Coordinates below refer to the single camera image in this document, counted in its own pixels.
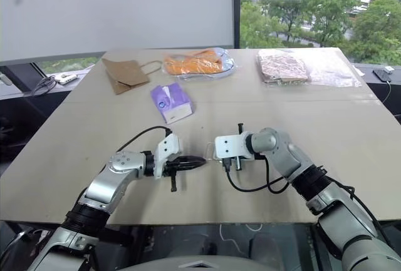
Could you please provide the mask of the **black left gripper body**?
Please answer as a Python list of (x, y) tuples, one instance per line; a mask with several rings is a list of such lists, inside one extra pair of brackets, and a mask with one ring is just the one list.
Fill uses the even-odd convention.
[(167, 161), (164, 167), (164, 177), (169, 177), (171, 182), (171, 192), (177, 191), (176, 175), (180, 168), (180, 158), (176, 158), (172, 161)]

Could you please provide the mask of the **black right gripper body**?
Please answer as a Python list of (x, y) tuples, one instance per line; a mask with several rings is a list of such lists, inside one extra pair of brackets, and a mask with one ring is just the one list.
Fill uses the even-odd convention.
[(254, 160), (254, 150), (251, 146), (253, 133), (244, 129), (244, 123), (237, 124), (237, 134), (221, 136), (221, 162), (225, 169), (241, 171), (242, 162)]

